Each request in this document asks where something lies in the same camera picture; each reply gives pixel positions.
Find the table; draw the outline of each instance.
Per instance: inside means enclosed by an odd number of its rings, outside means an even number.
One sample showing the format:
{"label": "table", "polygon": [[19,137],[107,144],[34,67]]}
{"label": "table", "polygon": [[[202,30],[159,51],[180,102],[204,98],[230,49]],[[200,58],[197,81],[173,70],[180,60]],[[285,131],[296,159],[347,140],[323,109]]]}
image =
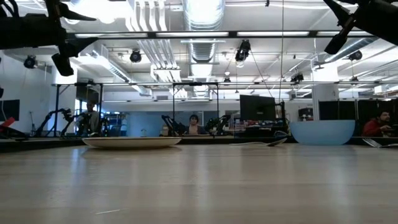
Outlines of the table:
{"label": "table", "polygon": [[1,223],[397,223],[398,151],[189,145],[0,154]]}

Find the person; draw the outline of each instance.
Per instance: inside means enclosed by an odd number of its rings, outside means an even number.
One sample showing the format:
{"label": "person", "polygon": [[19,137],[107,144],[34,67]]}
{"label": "person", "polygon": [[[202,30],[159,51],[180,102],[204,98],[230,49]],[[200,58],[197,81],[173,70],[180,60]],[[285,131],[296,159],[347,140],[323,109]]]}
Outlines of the person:
{"label": "person", "polygon": [[199,134],[207,134],[203,127],[198,125],[199,117],[195,114],[189,117],[189,126],[187,127],[186,134],[189,135],[199,135]]}
{"label": "person", "polygon": [[[91,115],[91,119],[90,119],[90,128],[91,128],[91,132],[92,133],[96,133],[98,132],[98,128],[100,125],[100,114],[94,110],[94,106],[95,106],[95,102],[94,101],[89,101],[87,102],[87,111],[82,112],[82,113],[87,113]],[[79,116],[75,125],[77,127],[79,127],[80,122],[82,122],[84,119],[84,117]]]}
{"label": "person", "polygon": [[391,130],[388,126],[390,121],[390,113],[386,110],[380,110],[376,118],[367,122],[363,128],[362,136],[364,137],[388,137],[389,133],[384,131]]}

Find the blue bowl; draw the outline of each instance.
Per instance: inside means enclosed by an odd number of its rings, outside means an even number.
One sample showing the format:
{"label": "blue bowl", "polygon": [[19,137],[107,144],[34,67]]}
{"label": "blue bowl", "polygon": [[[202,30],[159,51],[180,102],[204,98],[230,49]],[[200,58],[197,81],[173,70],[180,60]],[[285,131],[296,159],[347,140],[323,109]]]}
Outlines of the blue bowl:
{"label": "blue bowl", "polygon": [[353,136],[354,120],[304,121],[290,123],[293,137],[301,144],[318,146],[342,145]]}

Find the utensil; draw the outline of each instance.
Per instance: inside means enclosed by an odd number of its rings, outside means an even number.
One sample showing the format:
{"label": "utensil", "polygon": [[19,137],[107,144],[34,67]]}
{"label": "utensil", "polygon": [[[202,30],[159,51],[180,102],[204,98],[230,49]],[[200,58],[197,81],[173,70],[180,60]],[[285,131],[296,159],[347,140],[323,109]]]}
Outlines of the utensil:
{"label": "utensil", "polygon": [[389,147],[398,147],[398,144],[388,144],[388,145],[383,146],[383,145],[379,144],[378,142],[376,142],[375,140],[369,139],[369,138],[364,138],[363,141],[366,142],[367,144],[369,144],[370,146],[376,147],[379,149],[389,148]]}
{"label": "utensil", "polygon": [[281,140],[278,140],[278,141],[274,141],[274,142],[271,142],[271,143],[264,143],[264,142],[246,142],[246,143],[229,144],[229,145],[231,145],[231,146],[243,146],[243,145],[246,145],[246,144],[263,144],[263,145],[266,145],[266,146],[269,146],[269,147],[274,147],[274,146],[277,146],[277,145],[279,145],[279,144],[282,144],[283,142],[286,142],[286,140],[287,140],[287,138],[284,138],[284,139],[281,139]]}

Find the ceiling beam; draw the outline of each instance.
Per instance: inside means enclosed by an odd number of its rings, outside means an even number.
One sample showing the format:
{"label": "ceiling beam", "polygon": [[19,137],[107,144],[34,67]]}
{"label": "ceiling beam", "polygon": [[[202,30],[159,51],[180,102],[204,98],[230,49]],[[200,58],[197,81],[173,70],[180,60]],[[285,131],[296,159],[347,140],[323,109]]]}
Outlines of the ceiling beam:
{"label": "ceiling beam", "polygon": [[[142,39],[279,39],[279,38],[332,38],[338,30],[258,30],[258,31],[167,31],[167,32],[74,32],[69,38],[97,37],[100,40]],[[360,30],[351,31],[351,38],[374,37]]]}

